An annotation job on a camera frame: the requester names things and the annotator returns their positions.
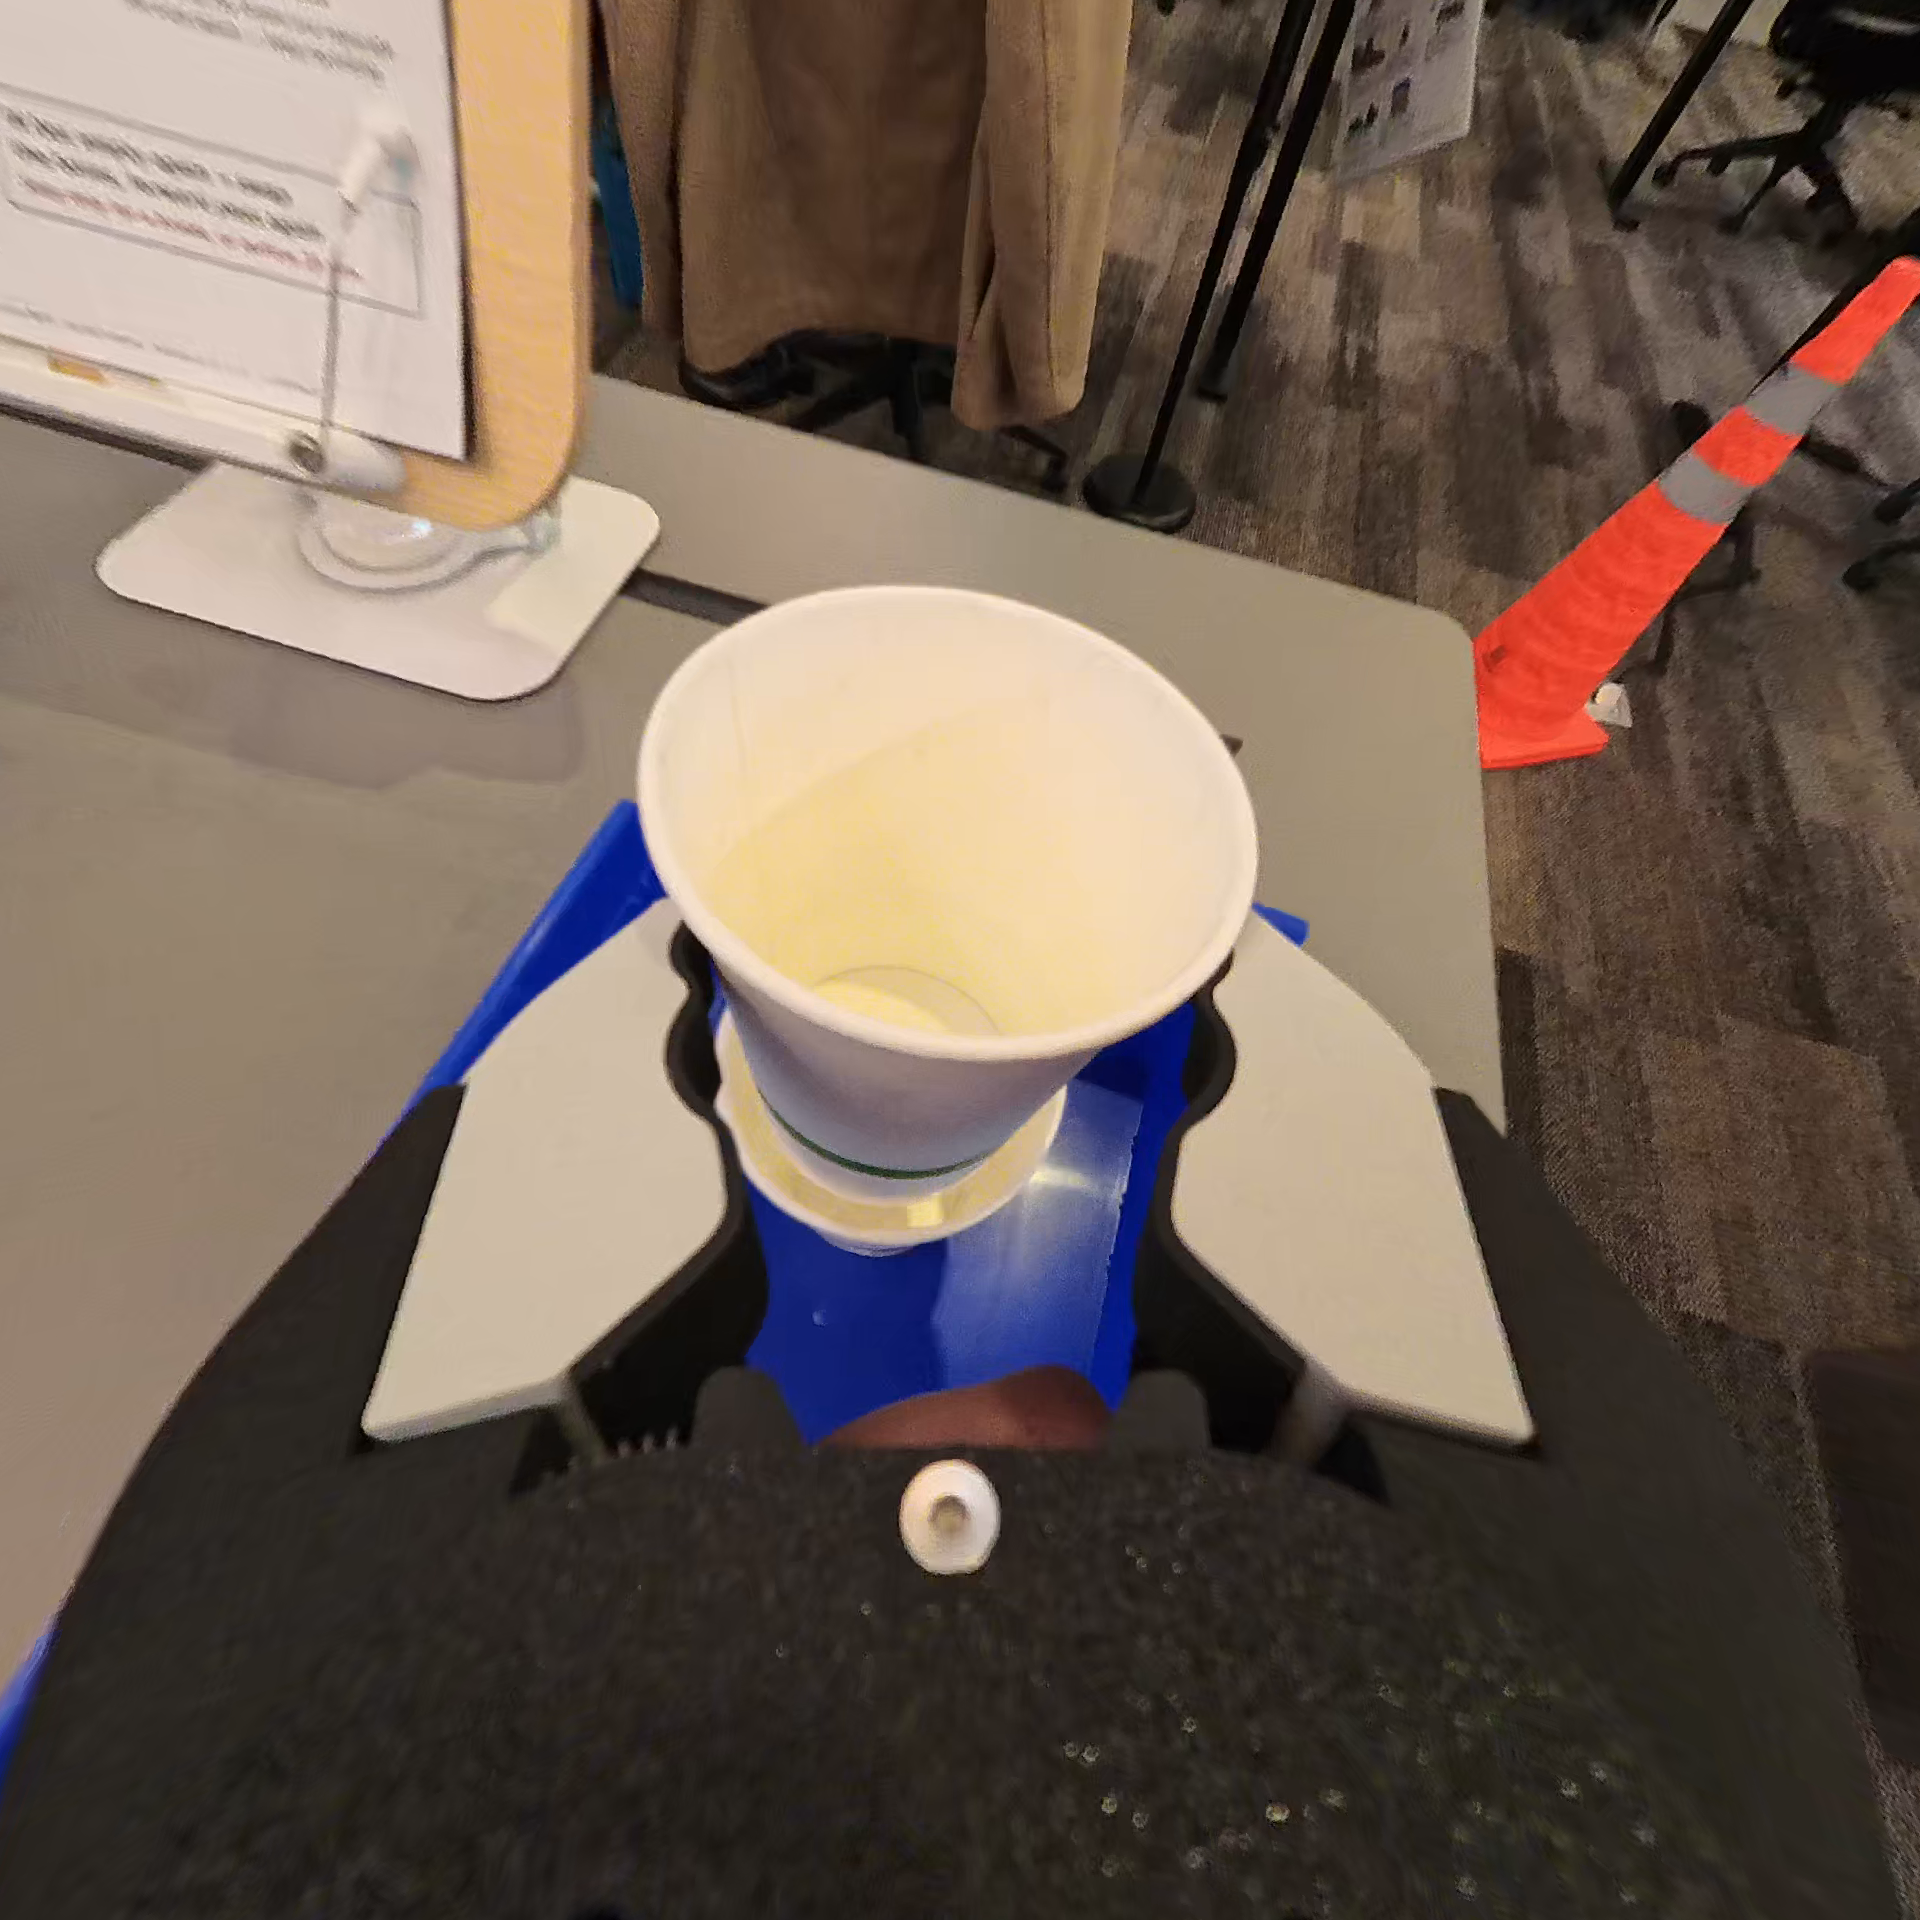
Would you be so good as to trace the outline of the beige cloth cover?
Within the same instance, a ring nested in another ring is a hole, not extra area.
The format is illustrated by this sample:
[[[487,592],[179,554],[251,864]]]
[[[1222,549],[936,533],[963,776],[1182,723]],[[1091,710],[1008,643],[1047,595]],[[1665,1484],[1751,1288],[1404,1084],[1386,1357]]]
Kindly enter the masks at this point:
[[[1132,2],[600,2],[645,324],[701,376],[954,352],[977,431],[1081,405]]]

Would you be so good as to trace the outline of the printed paper sheet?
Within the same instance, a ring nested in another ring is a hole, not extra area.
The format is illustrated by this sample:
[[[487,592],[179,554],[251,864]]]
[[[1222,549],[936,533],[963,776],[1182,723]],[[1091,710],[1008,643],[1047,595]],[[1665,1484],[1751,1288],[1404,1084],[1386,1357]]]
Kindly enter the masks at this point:
[[[1341,65],[1341,185],[1467,138],[1477,111],[1482,2],[1359,2]]]

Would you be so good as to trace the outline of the blue plastic bin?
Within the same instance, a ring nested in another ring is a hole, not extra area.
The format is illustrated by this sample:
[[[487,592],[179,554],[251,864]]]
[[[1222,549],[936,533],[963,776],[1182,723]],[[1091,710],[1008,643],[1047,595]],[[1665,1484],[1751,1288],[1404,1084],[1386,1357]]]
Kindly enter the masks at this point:
[[[756,1622],[774,1548],[744,1529],[774,1493],[828,1522],[869,1468],[800,1446],[731,1476],[729,1449],[564,1476],[551,1406],[378,1449],[356,1439],[457,1116],[489,1045],[631,930],[675,930],[635,800],[612,806],[427,1073],[415,1111],[311,1224],[206,1357],[116,1505],[63,1620],[4,1695],[4,1794],[26,1779],[293,1742],[317,1767],[396,1758],[518,1686],[564,1703],[646,1683],[637,1647],[667,1599],[671,1651]],[[1175,1111],[1192,1012],[1115,1045],[1067,1084],[1043,1178],[1010,1208],[895,1256],[856,1256],[729,1172],[695,1232],[675,1327],[780,1381],[809,1440],[884,1400],[1072,1363],[1110,1398],[1132,1341],[1132,1266]]]

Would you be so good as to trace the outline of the green-banded white paper cup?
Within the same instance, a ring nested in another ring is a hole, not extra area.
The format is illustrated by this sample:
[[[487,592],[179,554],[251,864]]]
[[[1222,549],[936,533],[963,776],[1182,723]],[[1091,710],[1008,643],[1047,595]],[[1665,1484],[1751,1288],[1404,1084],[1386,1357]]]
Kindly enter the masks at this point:
[[[637,807],[771,1127],[858,1202],[963,1181],[1210,985],[1260,864],[1166,672],[977,588],[822,588],[704,638]]]
[[[836,1248],[858,1256],[894,1256],[985,1224],[1038,1178],[1066,1120],[1067,1094],[1055,1091],[1010,1141],[999,1145],[957,1181],[875,1181],[875,1187],[854,1191],[833,1186],[813,1163],[803,1163],[803,1147],[756,1087],[729,1009],[718,1016],[710,1039],[722,1073],[718,1119],[735,1138],[752,1187]]]

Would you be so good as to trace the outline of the printed instruction sheet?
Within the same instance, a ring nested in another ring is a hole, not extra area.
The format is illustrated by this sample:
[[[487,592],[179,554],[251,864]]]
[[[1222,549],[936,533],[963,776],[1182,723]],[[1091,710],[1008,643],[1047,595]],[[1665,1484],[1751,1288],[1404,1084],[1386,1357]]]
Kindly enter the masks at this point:
[[[470,454],[444,2],[4,2],[4,335]]]

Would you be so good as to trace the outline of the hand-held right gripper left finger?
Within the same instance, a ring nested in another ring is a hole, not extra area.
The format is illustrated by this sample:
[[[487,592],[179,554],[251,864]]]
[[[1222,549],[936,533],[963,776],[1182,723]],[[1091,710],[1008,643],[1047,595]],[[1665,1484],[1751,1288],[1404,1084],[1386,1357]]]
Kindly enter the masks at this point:
[[[690,1440],[768,1282],[681,911],[653,903],[592,947],[454,1094],[365,1434],[533,1410],[589,1456]]]

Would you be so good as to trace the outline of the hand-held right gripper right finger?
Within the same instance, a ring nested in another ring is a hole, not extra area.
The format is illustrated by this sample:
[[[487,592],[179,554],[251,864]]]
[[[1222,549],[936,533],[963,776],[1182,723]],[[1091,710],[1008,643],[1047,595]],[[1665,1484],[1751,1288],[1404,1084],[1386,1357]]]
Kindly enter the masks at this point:
[[[1226,1450],[1319,1461],[1352,1418],[1525,1450],[1442,1091],[1411,1045],[1249,911],[1192,1001],[1186,1108],[1136,1259],[1136,1372]]]

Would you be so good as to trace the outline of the black round-base floor stand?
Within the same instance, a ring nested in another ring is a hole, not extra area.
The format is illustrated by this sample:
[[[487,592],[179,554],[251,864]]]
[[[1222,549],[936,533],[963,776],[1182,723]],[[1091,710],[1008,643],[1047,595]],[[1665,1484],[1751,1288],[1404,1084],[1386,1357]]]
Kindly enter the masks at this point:
[[[1359,2],[1285,2],[1145,443],[1112,452],[1085,474],[1095,516],[1164,535],[1192,523],[1195,489],[1173,461],[1173,428],[1186,396],[1222,405],[1232,394],[1244,330],[1354,19]]]

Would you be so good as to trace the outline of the blue floor box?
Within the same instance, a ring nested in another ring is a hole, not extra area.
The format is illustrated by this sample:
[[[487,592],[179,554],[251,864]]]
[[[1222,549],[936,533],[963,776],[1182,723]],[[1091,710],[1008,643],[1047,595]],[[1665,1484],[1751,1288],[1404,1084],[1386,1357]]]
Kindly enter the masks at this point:
[[[620,306],[640,309],[645,306],[640,224],[635,205],[635,180],[624,154],[624,133],[611,97],[600,97],[592,103],[589,180],[600,205],[600,224],[607,235],[607,264],[611,264],[612,296]]]

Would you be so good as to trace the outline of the black swivel chair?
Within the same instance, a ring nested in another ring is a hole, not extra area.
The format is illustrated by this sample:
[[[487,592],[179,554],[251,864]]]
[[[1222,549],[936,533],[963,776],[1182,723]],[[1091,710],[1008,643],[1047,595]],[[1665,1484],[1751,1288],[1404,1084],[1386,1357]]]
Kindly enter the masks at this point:
[[[1686,167],[1721,177],[1734,166],[1768,161],[1751,194],[1721,214],[1721,231],[1741,231],[1783,180],[1802,177],[1809,185],[1805,214],[1820,241],[1833,245],[1860,231],[1836,141],[1863,108],[1916,97],[1916,2],[1786,2],[1765,48],[1791,70],[1779,97],[1805,90],[1809,118],[1786,131],[1679,151],[1652,171],[1652,180],[1667,187]]]

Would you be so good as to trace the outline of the orange traffic cone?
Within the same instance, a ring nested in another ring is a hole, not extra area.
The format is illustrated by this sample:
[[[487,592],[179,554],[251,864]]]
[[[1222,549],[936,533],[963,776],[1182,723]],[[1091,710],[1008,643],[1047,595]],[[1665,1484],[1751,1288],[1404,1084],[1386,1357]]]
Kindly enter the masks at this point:
[[[1520,771],[1605,752],[1594,693],[1679,600],[1741,508],[1811,435],[1916,299],[1886,259],[1833,321],[1477,637],[1480,764]]]

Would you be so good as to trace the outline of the white document stand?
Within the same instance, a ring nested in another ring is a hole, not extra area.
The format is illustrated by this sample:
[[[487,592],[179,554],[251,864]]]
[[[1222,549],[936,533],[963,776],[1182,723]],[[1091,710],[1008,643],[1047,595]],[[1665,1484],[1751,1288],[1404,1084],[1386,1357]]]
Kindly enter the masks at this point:
[[[400,501],[390,443],[15,335],[4,405],[206,459],[103,552],[116,595],[472,705],[554,683],[662,537],[649,501],[585,477],[457,529]]]

